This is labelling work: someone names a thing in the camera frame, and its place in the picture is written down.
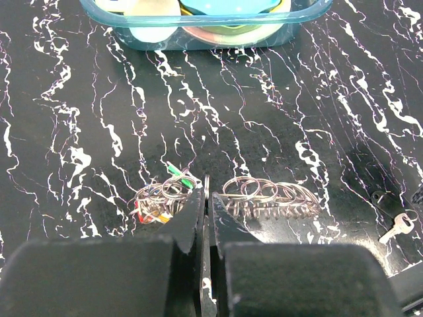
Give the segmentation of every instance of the table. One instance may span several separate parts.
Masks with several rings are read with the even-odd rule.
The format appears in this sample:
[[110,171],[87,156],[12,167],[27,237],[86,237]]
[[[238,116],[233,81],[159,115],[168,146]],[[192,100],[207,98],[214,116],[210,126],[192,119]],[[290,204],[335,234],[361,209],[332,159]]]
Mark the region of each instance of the table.
[[78,0],[0,3],[0,263],[35,238],[140,235],[135,191],[165,161],[315,192],[316,219],[267,242],[354,243],[388,276],[422,261],[423,224],[385,246],[376,190],[423,180],[419,0],[335,1],[269,49],[138,52]]

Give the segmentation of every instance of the key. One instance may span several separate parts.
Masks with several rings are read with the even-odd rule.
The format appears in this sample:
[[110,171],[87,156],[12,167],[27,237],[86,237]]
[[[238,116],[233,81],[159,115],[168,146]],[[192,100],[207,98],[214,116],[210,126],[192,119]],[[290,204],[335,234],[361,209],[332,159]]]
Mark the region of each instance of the key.
[[386,244],[389,239],[400,233],[408,234],[414,228],[414,223],[411,222],[410,218],[406,213],[400,213],[394,218],[394,227],[386,232],[380,239],[379,242]]

